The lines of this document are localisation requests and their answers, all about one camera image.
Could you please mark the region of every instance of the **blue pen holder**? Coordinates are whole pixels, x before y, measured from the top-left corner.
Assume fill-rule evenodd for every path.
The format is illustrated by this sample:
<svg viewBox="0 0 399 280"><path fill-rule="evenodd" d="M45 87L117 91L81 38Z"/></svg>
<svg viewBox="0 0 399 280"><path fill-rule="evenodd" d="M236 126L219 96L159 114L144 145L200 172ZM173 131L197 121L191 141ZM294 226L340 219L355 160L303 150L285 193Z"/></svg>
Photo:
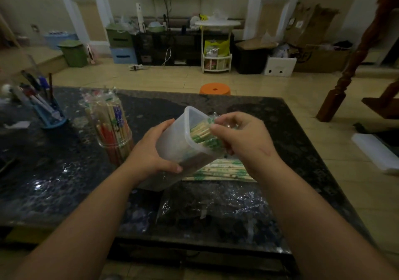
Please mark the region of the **blue pen holder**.
<svg viewBox="0 0 399 280"><path fill-rule="evenodd" d="M58 102L56 101L55 98L53 98L52 100L52 108L54 108L54 110L58 111L61 115L61 120L58 120L56 118L54 118L46 109L44 109L42 106L35 104L34 102L32 102L32 106L35 109L37 115L40 117L40 119L43 122L43 129L54 129L57 127L62 126L64 123L67 122L67 118L65 117L64 113L62 112L60 106L58 105Z"/></svg>

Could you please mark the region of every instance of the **black storage bin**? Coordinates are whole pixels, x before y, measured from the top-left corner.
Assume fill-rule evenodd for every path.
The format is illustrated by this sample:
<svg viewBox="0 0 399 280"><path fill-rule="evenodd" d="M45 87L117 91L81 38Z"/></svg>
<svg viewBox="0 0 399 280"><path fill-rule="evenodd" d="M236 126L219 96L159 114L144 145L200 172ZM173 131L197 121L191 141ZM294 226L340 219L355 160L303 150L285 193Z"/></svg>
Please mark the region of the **black storage bin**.
<svg viewBox="0 0 399 280"><path fill-rule="evenodd" d="M265 69L270 49L244 50L234 43L230 46L233 66L239 74L261 74Z"/></svg>

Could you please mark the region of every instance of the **blue basket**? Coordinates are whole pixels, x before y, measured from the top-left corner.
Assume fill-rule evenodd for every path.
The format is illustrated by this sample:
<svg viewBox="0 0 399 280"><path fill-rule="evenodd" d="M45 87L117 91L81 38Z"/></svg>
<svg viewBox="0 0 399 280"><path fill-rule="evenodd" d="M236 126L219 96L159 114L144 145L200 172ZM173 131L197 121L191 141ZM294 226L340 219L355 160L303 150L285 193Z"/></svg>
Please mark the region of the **blue basket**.
<svg viewBox="0 0 399 280"><path fill-rule="evenodd" d="M60 50L58 44L62 41L71 39L78 40L76 33L67 33L67 32L50 32L48 34L43 35L46 40L47 46L53 50Z"/></svg>
<svg viewBox="0 0 399 280"><path fill-rule="evenodd" d="M111 48L111 54L115 64L137 64L134 48Z"/></svg>

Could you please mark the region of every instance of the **right hand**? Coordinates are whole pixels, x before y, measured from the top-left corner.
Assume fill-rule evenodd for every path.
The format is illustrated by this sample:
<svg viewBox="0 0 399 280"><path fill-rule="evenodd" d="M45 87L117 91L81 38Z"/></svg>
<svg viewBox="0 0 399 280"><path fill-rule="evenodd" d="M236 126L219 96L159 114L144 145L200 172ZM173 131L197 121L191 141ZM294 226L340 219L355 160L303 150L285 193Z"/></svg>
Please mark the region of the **right hand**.
<svg viewBox="0 0 399 280"><path fill-rule="evenodd" d="M238 125L238 130L224 124ZM220 138L230 155L236 154L248 174L257 179L259 168L270 162L282 162L263 121L243 112L224 114L210 126L213 135Z"/></svg>

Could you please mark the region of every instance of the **cardboard box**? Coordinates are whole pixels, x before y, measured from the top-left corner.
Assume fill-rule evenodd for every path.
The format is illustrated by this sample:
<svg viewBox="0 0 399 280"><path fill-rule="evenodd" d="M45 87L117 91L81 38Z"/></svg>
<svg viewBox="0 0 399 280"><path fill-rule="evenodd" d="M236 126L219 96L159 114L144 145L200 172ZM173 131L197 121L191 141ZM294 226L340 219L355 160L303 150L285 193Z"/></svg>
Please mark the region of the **cardboard box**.
<svg viewBox="0 0 399 280"><path fill-rule="evenodd" d="M297 3L284 33L286 42L296 47L321 44L332 19L338 13L338 9L322 8L319 4L305 7Z"/></svg>
<svg viewBox="0 0 399 280"><path fill-rule="evenodd" d="M332 73L343 71L351 51L346 48L325 50L321 46L308 45L305 48L290 48L290 57L297 58L294 72Z"/></svg>

